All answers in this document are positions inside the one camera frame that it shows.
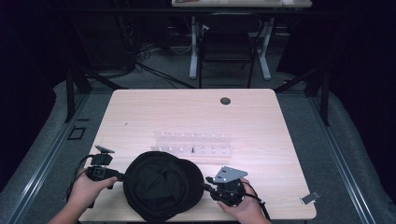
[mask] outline human hand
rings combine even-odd
[[[102,181],[93,181],[85,175],[85,170],[80,170],[81,175],[73,185],[66,206],[50,221],[49,224],[77,223],[78,218],[87,210],[102,189],[108,188],[117,182],[115,176]]]
[[[255,195],[254,190],[248,184],[248,180],[246,180],[245,178],[241,178],[241,181],[244,184],[245,192]],[[218,201],[218,205],[225,213],[236,217],[236,219],[238,219],[238,221],[242,224],[271,223],[265,218],[259,202],[254,198],[245,196],[244,200],[242,200],[242,202],[237,206],[228,206],[221,201]]]
[[[85,169],[80,170],[80,173],[81,175],[73,185],[68,203],[72,203],[85,211],[99,196],[102,189],[114,185],[117,182],[117,178],[113,176],[109,179],[93,181],[87,177]]]

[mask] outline black cable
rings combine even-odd
[[[67,191],[66,191],[66,201],[69,200],[69,196],[70,196],[70,193],[72,192],[73,185],[74,185],[74,183],[76,182],[76,179],[79,178],[80,175],[82,175],[83,173],[85,173],[85,171],[84,171],[84,172],[82,172],[81,174],[79,174],[79,175],[77,176],[79,167],[81,166],[81,164],[82,164],[85,160],[87,160],[88,158],[92,158],[92,157],[93,157],[93,155],[88,155],[88,156],[85,156],[84,158],[82,158],[82,159],[79,161],[79,163],[78,163],[78,165],[77,165],[77,167],[76,167],[76,169],[75,169],[75,172],[73,173],[72,180],[70,181],[69,188],[68,188]]]
[[[267,211],[267,208],[265,207],[265,201],[263,201],[262,199],[260,199],[260,198],[258,197],[258,195],[257,195],[257,193],[256,193],[256,190],[254,190],[254,188],[253,188],[248,182],[242,181],[242,183],[244,183],[244,184],[248,185],[249,187],[251,187],[251,189],[253,190],[253,192],[254,192],[255,195],[252,195],[252,194],[249,194],[249,193],[245,193],[245,192],[238,192],[238,191],[233,191],[233,190],[227,190],[227,189],[221,189],[221,190],[219,190],[219,191],[217,191],[217,190],[215,190],[215,189],[213,189],[213,190],[214,190],[215,192],[217,192],[217,193],[234,193],[234,194],[239,194],[239,195],[243,195],[243,196],[248,196],[248,197],[250,197],[250,198],[256,199],[256,200],[259,202],[260,207],[262,208],[262,211],[264,212],[265,217],[266,217],[269,221],[271,221],[270,215],[269,215],[269,213],[268,213],[268,211]]]
[[[151,57],[150,51],[155,49],[155,46],[153,44],[145,43],[142,44],[142,47],[140,48],[139,53],[136,56],[136,62],[135,63],[141,63]]]
[[[196,89],[195,87],[193,87],[192,85],[190,85],[190,84],[188,84],[188,83],[185,83],[185,82],[183,82],[183,81],[180,81],[180,80],[178,80],[178,79],[176,79],[176,78],[174,78],[174,77],[172,77],[172,76],[170,76],[170,75],[167,75],[167,74],[165,74],[165,73],[163,73],[163,72],[160,72],[160,71],[158,71],[158,70],[155,70],[155,69],[153,69],[153,68],[147,67],[146,65],[144,65],[144,64],[142,64],[142,63],[136,63],[136,64],[139,65],[142,69],[144,69],[144,70],[150,72],[150,73],[153,74],[154,76],[162,77],[162,78],[165,79],[165,80],[170,80],[170,81],[176,82],[176,83],[181,84],[181,85],[183,85],[183,86],[186,86],[186,87],[188,87],[188,88],[190,88],[190,89]]]

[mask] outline dark background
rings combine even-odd
[[[152,2],[158,4],[155,7],[169,5],[169,1]],[[368,0],[315,0],[309,10],[348,10],[356,16],[355,25],[345,39],[346,45],[330,69],[331,91],[343,102],[355,122],[385,191],[396,202],[396,133],[393,130],[396,122],[393,118],[396,114],[396,20],[393,19],[396,4],[390,0],[370,4]],[[70,69],[67,52],[56,41],[57,35],[50,26],[52,23],[58,24],[63,38],[67,40],[69,53],[79,63],[97,69],[124,69],[132,62],[114,17],[79,24],[78,32],[88,33],[84,41],[89,41],[91,48],[87,48],[87,43],[82,43],[78,38],[75,24],[64,18],[49,20],[40,10],[43,6],[32,0],[8,1],[1,6],[3,131],[0,163],[2,171],[5,171],[1,175],[1,189],[48,118],[56,98],[52,88],[65,80]],[[166,48],[166,38],[158,37],[162,33],[159,31],[165,29],[163,22],[152,18],[141,24],[143,33]],[[294,20],[293,24],[290,42],[278,71],[300,76],[318,65],[331,48],[337,27],[343,23]]]

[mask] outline black chair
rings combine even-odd
[[[198,48],[199,88],[204,63],[250,63],[250,88],[257,46],[264,22],[253,13],[213,13],[200,19],[202,31]]]

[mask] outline black wall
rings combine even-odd
[[[34,55],[2,14],[0,30],[2,190],[35,141],[56,96],[50,77],[45,76]]]
[[[332,64],[331,91],[357,126],[384,190],[396,202],[396,3],[332,2],[314,1],[313,8],[352,9],[357,20]],[[316,67],[342,22],[299,21],[278,71],[299,76]]]
[[[59,5],[71,8],[124,7],[124,5],[116,4],[117,2],[126,1],[63,0]],[[134,69],[136,49],[133,49],[130,44],[131,36],[134,35],[134,29],[126,28],[131,24],[124,17],[106,14],[70,14],[68,17],[62,18],[69,19],[71,24],[68,25],[71,27],[68,30],[73,29],[73,35],[80,40],[78,46],[81,48],[74,49],[74,52],[83,50],[89,61],[88,64],[92,69]]]

